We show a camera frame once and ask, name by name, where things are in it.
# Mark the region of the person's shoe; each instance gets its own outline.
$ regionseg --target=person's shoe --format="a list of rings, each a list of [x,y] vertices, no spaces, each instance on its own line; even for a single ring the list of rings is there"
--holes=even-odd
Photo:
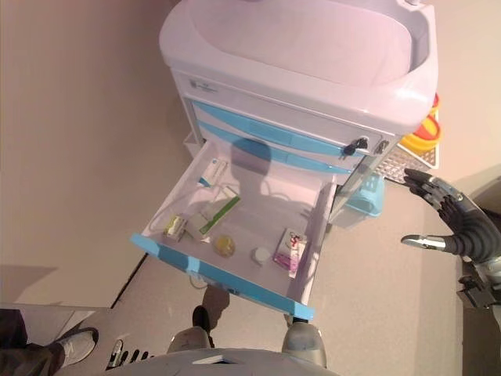
[[[96,347],[94,331],[82,331],[57,341],[64,349],[63,366],[69,366],[85,359]]]
[[[207,334],[211,332],[209,313],[203,306],[199,305],[193,310],[192,322],[194,327],[201,327]]]

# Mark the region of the wire basket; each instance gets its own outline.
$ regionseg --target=wire basket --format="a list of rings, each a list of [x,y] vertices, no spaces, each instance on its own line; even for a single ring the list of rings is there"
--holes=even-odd
[[[388,153],[386,159],[379,163],[375,172],[397,183],[404,183],[404,169],[414,168],[428,171],[438,168],[438,145],[419,156],[399,143]]]

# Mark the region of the drawer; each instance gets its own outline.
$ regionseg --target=drawer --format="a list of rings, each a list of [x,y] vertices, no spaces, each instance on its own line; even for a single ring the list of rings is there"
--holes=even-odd
[[[369,145],[367,150],[363,151],[364,154],[375,154],[377,146],[383,139],[393,137],[392,134],[367,125],[312,112],[206,78],[192,77],[176,70],[173,71],[173,75],[182,97],[201,103],[209,103],[215,107],[250,116],[305,136],[314,136],[341,147],[349,145],[360,137],[366,137],[369,140]]]
[[[358,151],[352,156],[344,156],[344,148],[341,146],[222,110],[206,103],[193,102],[193,109],[196,119],[204,124],[213,125],[238,136],[258,139],[271,147],[341,167],[350,172],[359,165],[364,157],[364,154]]]
[[[308,299],[337,176],[266,157],[270,155],[266,148],[249,139],[228,142],[211,135],[143,232],[132,236],[132,242],[175,268],[235,295],[310,320],[315,311],[308,306]],[[200,176],[215,157],[229,165],[217,185],[201,186]],[[236,244],[233,256],[221,257],[210,243],[195,240],[188,233],[180,241],[163,235],[172,215],[188,218],[199,212],[223,186],[238,193],[240,201],[213,228],[210,238],[229,235]],[[295,278],[272,259],[260,266],[251,258],[256,247],[273,253],[286,228],[308,237]]]
[[[198,121],[197,126],[205,139],[217,136],[219,139],[224,139],[228,143],[238,143],[240,148],[245,149],[251,154],[269,159],[270,161],[278,161],[287,165],[305,168],[316,172],[323,172],[326,174],[336,174],[336,182],[340,185],[344,184],[352,173],[352,170],[347,170],[335,165],[303,157],[297,153],[285,151],[283,148],[268,146],[261,140],[247,139],[246,137],[239,136],[236,133],[224,131],[202,121]],[[239,142],[240,140],[249,140],[253,142]]]

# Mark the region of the beige wall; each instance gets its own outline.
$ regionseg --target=beige wall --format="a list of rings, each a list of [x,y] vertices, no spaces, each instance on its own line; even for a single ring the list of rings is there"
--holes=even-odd
[[[480,193],[501,177],[501,2],[429,3],[437,18],[444,132],[439,175]]]
[[[168,1],[2,1],[2,302],[110,306],[189,163]]]

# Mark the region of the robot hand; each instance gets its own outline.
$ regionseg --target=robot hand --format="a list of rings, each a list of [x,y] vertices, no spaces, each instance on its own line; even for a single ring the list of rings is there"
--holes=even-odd
[[[488,216],[465,194],[425,172],[405,170],[405,184],[422,197],[452,230],[452,236],[407,235],[401,242],[468,256],[475,264],[501,256],[501,233]]]
[[[468,256],[468,275],[461,277],[458,292],[465,306],[501,305],[501,233],[468,196],[425,172],[406,169],[405,184],[423,198],[452,230],[452,236],[407,235],[401,242]]]

